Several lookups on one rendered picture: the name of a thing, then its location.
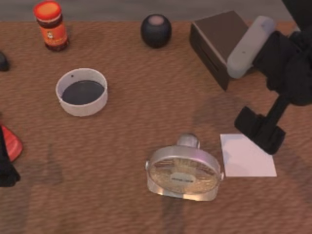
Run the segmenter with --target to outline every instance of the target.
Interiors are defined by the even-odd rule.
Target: orange jar
[[[34,8],[45,46],[52,51],[61,51],[69,44],[63,22],[62,8],[54,0],[45,0]]]

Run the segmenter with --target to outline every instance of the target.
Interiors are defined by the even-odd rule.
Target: white ring
[[[82,80],[90,80],[98,82],[104,87],[104,92],[97,100],[84,105],[72,105],[70,103],[63,101],[62,95],[65,89],[68,88],[73,83]],[[75,69],[66,73],[61,77],[61,79],[59,79],[56,85],[56,94],[61,107],[67,113],[78,117],[91,116],[99,112],[107,103],[108,98],[107,81],[105,76],[97,70],[90,68]]]

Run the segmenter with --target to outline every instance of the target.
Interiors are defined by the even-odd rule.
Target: wooden table
[[[219,135],[237,133],[245,105],[266,114],[276,98],[253,73],[225,93],[191,49],[190,24],[153,50],[138,22],[67,24],[71,46],[52,53],[35,23],[0,23],[0,49],[12,70],[0,73],[2,122],[23,141],[15,166],[22,181],[0,189],[1,234],[309,234],[312,230],[312,106],[290,106],[287,136],[274,157],[276,178],[227,178],[213,202],[148,191],[145,160],[193,132],[222,163]],[[284,33],[293,23],[281,23]],[[102,72],[109,101],[76,118],[58,104],[66,72]]]

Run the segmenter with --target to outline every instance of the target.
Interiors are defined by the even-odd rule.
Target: white paper
[[[226,177],[275,177],[273,157],[243,134],[221,134]]]

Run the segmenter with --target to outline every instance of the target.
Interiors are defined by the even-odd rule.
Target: container lid
[[[34,14],[39,20],[52,20],[62,13],[62,8],[54,0],[45,0],[34,8]]]

